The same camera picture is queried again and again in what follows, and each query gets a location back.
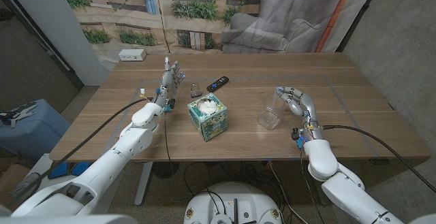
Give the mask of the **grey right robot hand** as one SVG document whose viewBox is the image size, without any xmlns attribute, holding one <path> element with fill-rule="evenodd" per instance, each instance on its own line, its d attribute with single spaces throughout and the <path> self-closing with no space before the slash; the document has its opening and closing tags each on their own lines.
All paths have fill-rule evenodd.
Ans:
<svg viewBox="0 0 436 224">
<path fill-rule="evenodd" d="M 288 86 L 278 86 L 275 94 L 288 104 L 296 116 L 301 118 L 302 128 L 299 129 L 299 137 L 302 137 L 306 142 L 324 139 L 314 103 L 308 94 Z"/>
</svg>

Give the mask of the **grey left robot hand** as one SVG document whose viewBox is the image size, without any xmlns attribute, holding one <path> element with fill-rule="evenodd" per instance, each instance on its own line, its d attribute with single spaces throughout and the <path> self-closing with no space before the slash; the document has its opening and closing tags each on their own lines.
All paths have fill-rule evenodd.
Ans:
<svg viewBox="0 0 436 224">
<path fill-rule="evenodd" d="M 169 56 L 165 57 L 164 69 L 165 71 L 154 103 L 161 106 L 164 111 L 168 111 L 174 107 L 174 97 L 185 75 L 183 72 L 180 72 L 178 61 L 175 61 L 173 64 L 170 63 Z"/>
</svg>

